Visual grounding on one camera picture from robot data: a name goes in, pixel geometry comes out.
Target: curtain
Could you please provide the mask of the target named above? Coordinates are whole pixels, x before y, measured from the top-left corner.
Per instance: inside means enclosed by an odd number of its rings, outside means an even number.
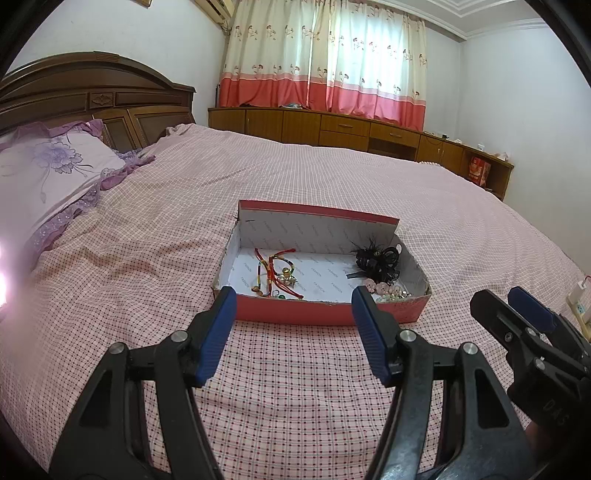
[[[427,34],[382,5],[337,1],[312,48],[309,107],[423,130]]]
[[[307,105],[314,0],[240,0],[220,106]]]
[[[383,5],[242,0],[220,105],[299,103],[422,130],[426,44],[422,20]]]

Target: pink curtain border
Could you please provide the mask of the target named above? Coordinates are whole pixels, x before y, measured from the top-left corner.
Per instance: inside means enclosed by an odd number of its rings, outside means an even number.
[[[347,88],[341,82],[330,82],[331,85],[310,82],[308,89],[307,78],[296,81],[291,80],[289,75],[282,74],[287,77],[278,78],[272,74],[266,79],[261,78],[265,75],[253,79],[239,78],[238,75],[224,76],[220,82],[219,105],[232,107],[247,103],[252,106],[278,107],[296,102],[315,111],[344,113],[423,131],[426,111],[424,100],[389,94],[384,96],[385,92],[379,95],[376,89],[360,86]]]

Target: red bag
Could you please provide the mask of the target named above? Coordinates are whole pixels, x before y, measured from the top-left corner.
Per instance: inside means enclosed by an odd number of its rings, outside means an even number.
[[[473,157],[470,162],[470,172],[468,178],[476,183],[476,185],[483,187],[486,185],[488,173],[491,170],[491,164],[478,157]]]

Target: black hair accessory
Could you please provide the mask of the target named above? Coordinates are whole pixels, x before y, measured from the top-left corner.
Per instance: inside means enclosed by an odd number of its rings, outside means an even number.
[[[398,246],[380,248],[373,239],[369,240],[368,248],[361,248],[355,245],[357,266],[363,270],[361,272],[350,273],[347,278],[368,277],[374,282],[393,282],[398,280],[400,272],[396,270],[400,253]]]

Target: shoebox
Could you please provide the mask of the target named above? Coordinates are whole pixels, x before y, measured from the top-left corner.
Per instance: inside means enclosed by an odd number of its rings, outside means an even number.
[[[294,203],[240,200],[238,221],[226,245],[219,270],[213,281],[217,295],[224,286],[238,294],[236,319],[292,325],[354,325],[351,294],[364,278],[347,278],[359,272],[354,250],[367,247],[373,239],[383,248],[401,246],[396,282],[411,296],[397,301],[377,303],[398,323],[416,322],[425,308],[431,288],[427,277],[404,242],[396,235],[399,220],[371,213],[340,210]],[[294,265],[297,279],[292,290],[303,296],[279,291],[285,299],[261,297],[252,288],[257,285],[259,261],[255,248],[264,259],[278,251]],[[274,260],[281,274],[290,266]],[[266,269],[261,266],[261,290],[267,292]],[[383,300],[374,294],[376,301]]]

